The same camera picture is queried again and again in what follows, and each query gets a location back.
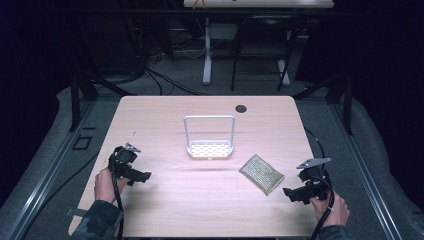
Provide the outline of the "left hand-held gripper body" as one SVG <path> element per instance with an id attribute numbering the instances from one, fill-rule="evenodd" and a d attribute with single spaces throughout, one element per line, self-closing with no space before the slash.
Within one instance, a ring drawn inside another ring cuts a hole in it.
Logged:
<path id="1" fill-rule="evenodd" d="M 139 149 L 129 143 L 116 147 L 109 157 L 108 168 L 111 173 L 116 178 L 137 178 L 140 172 L 131 166 L 137 158 L 137 152 Z"/>

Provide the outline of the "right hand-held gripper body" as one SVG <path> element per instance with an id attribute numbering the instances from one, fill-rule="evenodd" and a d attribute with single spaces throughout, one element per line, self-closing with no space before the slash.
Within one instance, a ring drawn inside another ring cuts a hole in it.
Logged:
<path id="1" fill-rule="evenodd" d="M 297 166 L 300 169 L 298 177 L 308 189 L 309 194 L 305 198 L 317 197 L 319 200 L 325 200 L 331 187 L 328 172 L 324 165 L 330 162 L 330 158 L 308 159 Z"/>

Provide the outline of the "green patterned scouring pad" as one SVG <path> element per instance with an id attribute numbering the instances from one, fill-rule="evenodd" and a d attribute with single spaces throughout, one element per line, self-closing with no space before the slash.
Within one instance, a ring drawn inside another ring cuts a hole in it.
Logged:
<path id="1" fill-rule="evenodd" d="M 269 195 L 285 178 L 268 162 L 255 154 L 240 169 L 239 172 L 252 181 L 265 195 Z"/>

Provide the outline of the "white rack with handle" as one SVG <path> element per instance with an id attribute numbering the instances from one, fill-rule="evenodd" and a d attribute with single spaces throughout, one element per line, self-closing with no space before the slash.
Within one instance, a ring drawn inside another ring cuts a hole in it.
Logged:
<path id="1" fill-rule="evenodd" d="M 235 117 L 232 115 L 188 115 L 184 117 L 186 150 L 192 159 L 228 159 L 234 149 Z M 191 133 L 209 134 L 193 139 Z"/>

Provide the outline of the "person's left hand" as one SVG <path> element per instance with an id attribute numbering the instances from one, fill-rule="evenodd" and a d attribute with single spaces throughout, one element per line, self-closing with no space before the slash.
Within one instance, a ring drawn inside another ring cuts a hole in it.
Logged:
<path id="1" fill-rule="evenodd" d="M 102 169 L 95 176 L 94 196 L 96 200 L 113 204 L 117 197 L 112 180 L 112 173 L 109 168 Z"/>

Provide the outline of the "person's right hand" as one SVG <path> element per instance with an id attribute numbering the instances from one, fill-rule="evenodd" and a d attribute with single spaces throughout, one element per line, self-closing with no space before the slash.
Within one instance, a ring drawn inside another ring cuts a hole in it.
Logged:
<path id="1" fill-rule="evenodd" d="M 332 206 L 329 205 L 329 199 L 319 200 L 317 198 L 311 198 L 310 202 L 314 208 L 315 218 L 319 221 L 324 215 L 326 210 L 330 213 L 327 219 L 323 223 L 323 227 L 327 226 L 345 226 L 350 216 L 350 210 L 345 200 L 340 197 L 337 193 L 334 193 L 334 203 Z"/>

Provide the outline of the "black metal stand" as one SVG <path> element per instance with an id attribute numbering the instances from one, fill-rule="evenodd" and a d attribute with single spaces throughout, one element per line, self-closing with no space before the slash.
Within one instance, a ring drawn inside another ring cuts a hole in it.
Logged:
<path id="1" fill-rule="evenodd" d="M 337 104 L 343 97 L 342 125 L 346 132 L 351 135 L 351 116 L 353 103 L 353 81 L 348 73 L 337 73 L 321 82 L 307 87 L 302 92 L 293 96 L 295 100 L 303 99 L 321 88 L 328 87 L 325 97 L 328 104 Z"/>
<path id="2" fill-rule="evenodd" d="M 74 131 L 82 120 L 80 94 L 83 94 L 88 101 L 96 101 L 99 93 L 94 86 L 95 83 L 99 83 L 121 97 L 134 96 L 134 93 L 123 90 L 97 73 L 95 66 L 90 62 L 91 55 L 76 20 L 66 20 L 65 29 L 70 38 L 69 51 L 73 65 L 70 83 L 72 110 L 70 131 Z"/>

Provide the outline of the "black chair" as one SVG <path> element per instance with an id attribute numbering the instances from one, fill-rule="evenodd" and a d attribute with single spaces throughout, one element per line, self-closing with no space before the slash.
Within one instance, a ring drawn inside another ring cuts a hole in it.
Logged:
<path id="1" fill-rule="evenodd" d="M 241 76 L 274 75 L 277 90 L 288 85 L 288 66 L 305 21 L 294 15 L 256 15 L 241 22 L 232 49 L 231 90 Z"/>

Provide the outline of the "white desk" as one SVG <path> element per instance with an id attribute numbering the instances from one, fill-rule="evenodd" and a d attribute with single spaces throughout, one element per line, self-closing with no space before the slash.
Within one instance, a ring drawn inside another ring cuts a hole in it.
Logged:
<path id="1" fill-rule="evenodd" d="M 331 9 L 334 0 L 183 0 L 186 8 L 194 10 L 297 10 L 297 9 Z M 235 36 L 236 25 L 233 23 L 212 23 L 207 17 L 204 23 L 205 63 L 203 84 L 209 85 L 212 76 L 212 40 L 230 40 Z"/>

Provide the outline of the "grey metal floor rail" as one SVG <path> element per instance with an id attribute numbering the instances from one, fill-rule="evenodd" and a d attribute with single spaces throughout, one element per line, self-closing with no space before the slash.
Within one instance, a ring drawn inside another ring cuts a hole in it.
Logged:
<path id="1" fill-rule="evenodd" d="M 386 201 L 383 199 L 371 172 L 365 162 L 362 152 L 352 134 L 349 134 L 345 129 L 342 121 L 342 110 L 337 105 L 329 106 L 330 112 L 332 113 L 336 125 L 340 129 L 343 138 L 347 141 L 348 147 L 351 154 L 353 155 L 353 162 L 357 169 L 359 179 L 365 189 L 370 204 L 375 212 L 376 217 L 380 223 L 380 226 L 386 236 L 387 240 L 403 240 L 398 227 L 396 226 L 394 219 L 387 207 Z"/>
<path id="2" fill-rule="evenodd" d="M 0 208 L 0 240 L 23 240 L 30 223 L 46 203 L 47 196 L 65 164 L 78 132 L 95 109 L 96 102 L 83 104 L 80 121 L 73 131 L 71 107 L 62 104 L 52 127 L 17 183 Z"/>

